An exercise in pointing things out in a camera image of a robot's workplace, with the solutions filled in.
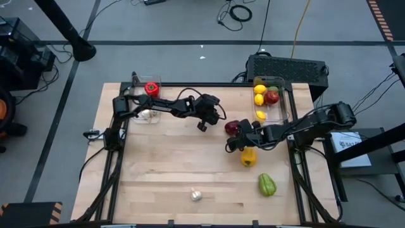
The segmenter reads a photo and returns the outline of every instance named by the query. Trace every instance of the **red pepper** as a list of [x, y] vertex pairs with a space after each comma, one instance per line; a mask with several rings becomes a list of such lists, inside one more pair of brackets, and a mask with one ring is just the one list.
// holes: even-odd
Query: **red pepper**
[[153, 98], [159, 97], [159, 86], [155, 82], [148, 82], [145, 85], [145, 91], [147, 95]]

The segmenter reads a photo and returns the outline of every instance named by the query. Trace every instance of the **red tomato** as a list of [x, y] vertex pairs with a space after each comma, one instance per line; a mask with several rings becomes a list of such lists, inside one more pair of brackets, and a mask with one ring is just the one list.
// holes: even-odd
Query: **red tomato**
[[268, 105], [273, 105], [278, 102], [280, 99], [280, 96], [278, 95], [278, 92], [276, 91], [268, 91], [265, 94], [265, 103]]

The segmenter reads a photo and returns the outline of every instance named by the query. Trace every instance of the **black metal frame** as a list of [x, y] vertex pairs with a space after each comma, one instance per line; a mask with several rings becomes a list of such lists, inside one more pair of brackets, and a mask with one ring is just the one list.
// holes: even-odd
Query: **black metal frame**
[[[132, 84], [130, 82], [122, 82], [121, 87], [120, 87], [120, 94], [123, 94]], [[162, 83], [163, 87], [251, 87], [252, 84], [250, 83], [241, 83], [241, 84], [236, 84], [236, 83], [178, 83], [178, 82], [169, 82], [169, 83]], [[291, 112], [292, 112], [292, 118], [294, 120], [298, 119], [297, 116], [297, 110], [295, 106], [295, 101], [294, 101], [294, 95], [292, 93], [292, 89], [288, 90], [286, 89], [289, 95], [289, 101], [290, 101], [290, 107], [291, 107]], [[115, 179], [115, 182], [112, 186], [113, 190], [111, 192], [111, 200], [109, 202], [109, 207], [108, 207], [108, 215], [107, 215], [107, 220], [108, 221], [113, 221], [114, 217], [114, 211], [115, 211], [115, 203], [116, 203], [116, 197], [118, 193], [118, 185], [120, 181], [120, 172], [121, 172], [121, 167], [122, 167], [122, 158], [123, 154], [125, 151], [125, 141], [126, 141], [126, 133], [128, 129], [128, 121], [124, 123], [123, 128], [125, 129], [125, 140], [124, 140], [124, 145], [121, 150], [118, 151], [118, 158], [117, 158], [117, 163], [116, 166], [119, 167], [119, 173], [118, 173], [118, 178]], [[290, 158], [290, 164], [292, 167], [292, 173], [299, 173], [297, 167], [293, 167], [294, 164], [296, 164], [296, 159], [295, 159], [295, 149], [292, 141], [287, 141], [288, 149], [289, 149], [289, 158]], [[110, 173], [111, 169], [111, 162], [112, 162], [112, 156], [113, 152], [108, 152], [107, 159], [106, 159], [106, 165], [104, 167], [104, 173], [103, 173], [103, 181], [101, 184], [101, 188], [104, 188], [106, 186], [108, 176]], [[304, 181], [306, 184], [306, 188], [312, 191], [311, 188], [311, 181], [309, 179], [309, 170], [308, 170], [308, 164], [306, 163], [306, 157], [304, 153], [299, 153], [300, 160], [302, 163], [302, 172], [304, 174]], [[304, 211], [304, 205], [303, 205], [303, 200], [302, 200], [302, 194], [301, 194], [301, 187], [303, 187], [302, 183], [300, 184], [298, 181], [294, 179], [294, 191], [296, 194], [296, 200], [297, 200], [297, 210], [299, 214], [299, 220], [301, 225], [310, 225], [311, 227], [338, 227], [341, 224], [320, 224], [318, 223], [318, 217], [317, 217], [317, 211], [315, 209], [314, 204], [309, 200], [309, 208], [311, 212], [311, 222], [306, 221], [305, 217], [305, 211]], [[101, 219], [101, 214], [103, 212], [103, 205], [104, 203], [100, 203], [97, 212], [96, 212], [96, 220]], [[141, 224], [142, 227], [174, 227], [174, 221], [169, 220], [167, 225], [144, 225]], [[253, 227], [275, 227], [274, 225], [259, 225], [257, 220], [253, 220], [252, 222]], [[251, 225], [210, 225], [210, 227], [238, 227], [238, 228], [243, 228], [243, 227], [252, 227]], [[184, 227], [202, 227], [202, 225], [184, 225]]]

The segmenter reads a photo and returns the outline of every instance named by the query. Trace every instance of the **computer equipment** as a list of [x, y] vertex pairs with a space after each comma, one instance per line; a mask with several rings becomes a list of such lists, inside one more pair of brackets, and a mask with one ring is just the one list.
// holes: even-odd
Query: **computer equipment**
[[250, 55], [247, 82], [256, 76], [281, 77], [290, 83], [308, 83], [313, 101], [328, 88], [328, 68], [324, 61], [297, 60], [272, 56]]
[[36, 89], [55, 55], [35, 43], [39, 38], [19, 18], [5, 20], [0, 19], [0, 84], [8, 91]]

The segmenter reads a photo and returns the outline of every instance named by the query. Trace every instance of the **yellow lemon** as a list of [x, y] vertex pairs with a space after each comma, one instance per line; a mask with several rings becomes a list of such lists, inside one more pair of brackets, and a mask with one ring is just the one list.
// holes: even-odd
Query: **yellow lemon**
[[261, 106], [265, 102], [265, 98], [261, 94], [256, 94], [254, 97], [254, 103]]
[[264, 94], [267, 88], [264, 85], [257, 85], [254, 87], [253, 91], [255, 94]]
[[256, 111], [256, 120], [264, 123], [266, 121], [266, 114], [263, 111]]

